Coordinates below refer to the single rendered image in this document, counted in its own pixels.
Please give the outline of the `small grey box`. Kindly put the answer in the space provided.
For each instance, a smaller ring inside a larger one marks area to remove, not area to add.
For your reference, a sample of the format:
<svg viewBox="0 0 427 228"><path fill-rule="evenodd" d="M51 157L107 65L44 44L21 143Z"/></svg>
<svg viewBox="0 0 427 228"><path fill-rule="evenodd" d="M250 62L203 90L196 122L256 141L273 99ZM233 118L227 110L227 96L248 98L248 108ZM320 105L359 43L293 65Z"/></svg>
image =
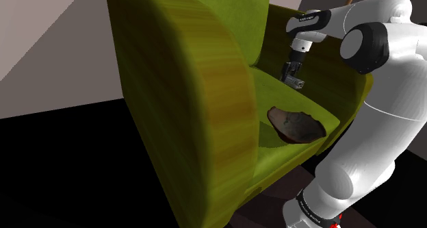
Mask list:
<svg viewBox="0 0 427 228"><path fill-rule="evenodd" d="M305 82L301 79L298 79L298 78L292 76L292 75L287 75L285 78L285 84L292 87L293 89L298 90L298 89L302 89Z"/></svg>

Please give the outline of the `green sofa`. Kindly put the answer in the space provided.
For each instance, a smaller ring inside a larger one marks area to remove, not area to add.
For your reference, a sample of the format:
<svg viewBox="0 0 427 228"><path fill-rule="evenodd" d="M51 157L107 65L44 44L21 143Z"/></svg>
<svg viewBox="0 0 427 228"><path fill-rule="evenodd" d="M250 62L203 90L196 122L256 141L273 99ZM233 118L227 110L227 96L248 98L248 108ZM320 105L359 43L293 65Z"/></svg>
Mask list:
<svg viewBox="0 0 427 228"><path fill-rule="evenodd" d="M179 228L224 228L233 213L329 148L373 84L328 38L294 90L279 81L292 9L270 0L107 0L122 94ZM271 107L304 112L327 136L281 140Z"/></svg>

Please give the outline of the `brown bowl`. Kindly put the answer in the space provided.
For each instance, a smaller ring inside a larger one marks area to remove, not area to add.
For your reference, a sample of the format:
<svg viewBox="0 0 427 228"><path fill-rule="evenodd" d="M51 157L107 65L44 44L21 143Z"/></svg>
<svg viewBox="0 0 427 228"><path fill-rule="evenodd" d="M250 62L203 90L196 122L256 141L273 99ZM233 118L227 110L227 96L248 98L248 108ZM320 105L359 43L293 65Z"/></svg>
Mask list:
<svg viewBox="0 0 427 228"><path fill-rule="evenodd" d="M287 112L273 106L267 118L279 138L288 144L309 144L327 136L323 124L304 112Z"/></svg>

